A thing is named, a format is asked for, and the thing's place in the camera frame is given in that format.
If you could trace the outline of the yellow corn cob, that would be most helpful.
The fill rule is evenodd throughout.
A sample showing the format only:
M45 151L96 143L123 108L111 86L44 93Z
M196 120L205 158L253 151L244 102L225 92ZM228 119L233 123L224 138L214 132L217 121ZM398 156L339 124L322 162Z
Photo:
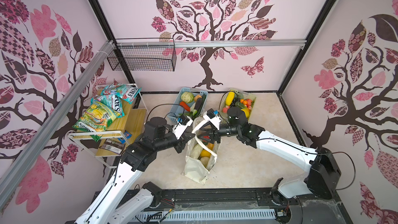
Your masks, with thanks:
M230 106L234 99L235 99L235 92L229 91L225 101L226 106Z

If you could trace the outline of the Fox's candy bag upper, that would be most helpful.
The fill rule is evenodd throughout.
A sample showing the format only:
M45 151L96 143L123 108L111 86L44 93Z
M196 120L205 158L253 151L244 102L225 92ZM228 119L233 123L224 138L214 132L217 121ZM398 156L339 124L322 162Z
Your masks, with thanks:
M106 86L101 95L115 95L122 100L132 104L136 96L141 92L141 88L127 84L115 83Z

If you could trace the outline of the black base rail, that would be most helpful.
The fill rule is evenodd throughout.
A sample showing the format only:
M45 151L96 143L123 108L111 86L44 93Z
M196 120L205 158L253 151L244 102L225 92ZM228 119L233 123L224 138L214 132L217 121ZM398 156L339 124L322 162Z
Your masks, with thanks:
M121 203L135 196L141 188L129 190ZM273 209L275 220L207 221L188 224L351 224L352 220L338 196L322 200L312 195L291 198L276 205L269 188L231 189L161 189L160 203L142 212L203 211L227 209Z

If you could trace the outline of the wrinkled yellow orange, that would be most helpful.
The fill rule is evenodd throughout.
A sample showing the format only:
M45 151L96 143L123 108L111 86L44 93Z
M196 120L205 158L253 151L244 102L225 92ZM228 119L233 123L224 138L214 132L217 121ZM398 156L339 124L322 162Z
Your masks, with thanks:
M211 153L209 151L203 149L201 151L201 153L200 153L200 158L202 158L202 157L209 157L210 158L211 157Z

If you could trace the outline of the white radish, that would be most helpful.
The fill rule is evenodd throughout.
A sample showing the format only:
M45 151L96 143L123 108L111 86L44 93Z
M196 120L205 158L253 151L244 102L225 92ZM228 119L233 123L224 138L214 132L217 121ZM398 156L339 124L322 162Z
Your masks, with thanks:
M193 148L193 150L190 153L190 157L192 159L199 159L199 157L201 156L201 152L203 151L203 148L201 145L196 144Z

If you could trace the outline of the brown potato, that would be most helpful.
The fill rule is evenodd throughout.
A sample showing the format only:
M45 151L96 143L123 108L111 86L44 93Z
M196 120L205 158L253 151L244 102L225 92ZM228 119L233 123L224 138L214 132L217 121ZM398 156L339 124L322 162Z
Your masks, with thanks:
M199 95L196 95L195 97L194 97L194 101L196 102L198 99L200 99L202 96L199 94Z

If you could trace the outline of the dark chocolate bar packet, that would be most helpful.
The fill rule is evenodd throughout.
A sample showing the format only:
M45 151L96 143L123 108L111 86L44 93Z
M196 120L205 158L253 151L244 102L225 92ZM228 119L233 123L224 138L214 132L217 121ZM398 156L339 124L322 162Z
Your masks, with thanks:
M125 149L125 143L120 143L119 141L106 139L104 142L101 142L98 154L99 156L116 156L116 155L121 155L124 149Z

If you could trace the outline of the fox's candy bag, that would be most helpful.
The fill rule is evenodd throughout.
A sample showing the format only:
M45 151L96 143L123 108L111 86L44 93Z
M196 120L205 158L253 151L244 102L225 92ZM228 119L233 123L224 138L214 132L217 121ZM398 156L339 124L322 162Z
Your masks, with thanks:
M136 96L141 92L141 88L127 84L115 83L106 86L101 95L115 95L122 100L132 104Z
M99 101L103 103L104 105L112 108L114 111L118 112L120 114L119 118L124 117L125 113L123 110L123 105L120 97L116 95L97 95L93 97L90 101L90 103L93 103L94 101Z

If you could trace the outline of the cream pear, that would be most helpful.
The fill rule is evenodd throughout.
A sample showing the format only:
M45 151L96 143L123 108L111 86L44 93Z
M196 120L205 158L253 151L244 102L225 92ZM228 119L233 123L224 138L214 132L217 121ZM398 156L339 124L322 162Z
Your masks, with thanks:
M207 165L208 165L208 163L209 163L209 159L210 159L210 157L201 157L201 158L200 158L200 162L202 163L202 165L203 165L204 167L207 167Z

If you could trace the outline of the cream canvas grocery tote bag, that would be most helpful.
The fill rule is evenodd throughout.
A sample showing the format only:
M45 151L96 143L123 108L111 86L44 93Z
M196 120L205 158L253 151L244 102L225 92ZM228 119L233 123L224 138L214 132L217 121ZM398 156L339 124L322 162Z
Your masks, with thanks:
M210 171L217 162L220 144L217 142L212 144L205 141L202 141L202 144L212 152L204 149L196 138L190 140L187 145L186 163L181 175L196 183L205 185Z

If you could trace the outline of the green plastic basket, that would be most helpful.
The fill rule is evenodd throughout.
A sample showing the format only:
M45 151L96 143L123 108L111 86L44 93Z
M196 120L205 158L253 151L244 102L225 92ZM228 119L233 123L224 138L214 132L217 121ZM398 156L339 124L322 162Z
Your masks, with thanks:
M240 90L237 90L237 89L230 89L229 91L234 91L235 92L235 99L233 100L232 104L229 107L230 108L238 107L240 110L243 109L243 108L248 108L250 110L250 116L251 116L252 110L253 110L255 102L256 102L256 96L251 94L251 93L240 91ZM221 102L219 104L220 116L221 116L222 119L225 119L225 120L227 120L227 113L223 113L222 109L224 107L226 107L225 101L226 101L226 97L227 97L228 92L222 97L222 100L221 100ZM252 105L249 106L249 107L245 106L243 103L240 102L241 99L244 99L245 101L247 99L251 99L252 100Z

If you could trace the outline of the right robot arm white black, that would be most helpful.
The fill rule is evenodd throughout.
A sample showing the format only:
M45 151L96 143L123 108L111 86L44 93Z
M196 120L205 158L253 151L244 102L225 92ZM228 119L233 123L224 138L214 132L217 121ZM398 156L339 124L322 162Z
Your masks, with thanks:
M207 125L210 128L198 135L197 140L220 143L222 137L234 136L247 146L271 152L303 170L301 175L277 180L269 193L274 204L283 205L291 198L309 194L325 200L333 198L341 170L330 150L304 147L284 140L261 126L249 123L238 107L229 108L227 116L227 123L222 124L217 111L210 109L205 112L197 129Z

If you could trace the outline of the green yellow snack bag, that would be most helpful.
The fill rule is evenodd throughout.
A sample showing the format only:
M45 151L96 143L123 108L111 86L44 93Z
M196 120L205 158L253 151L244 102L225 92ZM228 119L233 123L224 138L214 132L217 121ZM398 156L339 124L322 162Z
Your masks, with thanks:
M104 103L94 100L73 125L80 132L104 132L121 114Z

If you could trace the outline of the blue plastic basket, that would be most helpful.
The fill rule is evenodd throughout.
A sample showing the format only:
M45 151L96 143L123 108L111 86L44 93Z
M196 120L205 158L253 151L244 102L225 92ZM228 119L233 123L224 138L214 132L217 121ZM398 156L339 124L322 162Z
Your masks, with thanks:
M190 116L192 119L199 117L204 109L208 92L188 87L182 87L178 93L168 118L172 123L177 123L181 115Z

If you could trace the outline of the orange carrot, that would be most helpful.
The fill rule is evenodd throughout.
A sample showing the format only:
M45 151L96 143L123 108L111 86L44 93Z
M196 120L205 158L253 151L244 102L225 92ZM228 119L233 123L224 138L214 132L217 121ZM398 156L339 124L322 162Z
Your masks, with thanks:
M185 103L184 101L181 101L181 102L179 103L179 105L180 105L181 107L183 107L185 111L191 112L190 106L189 106L187 103Z

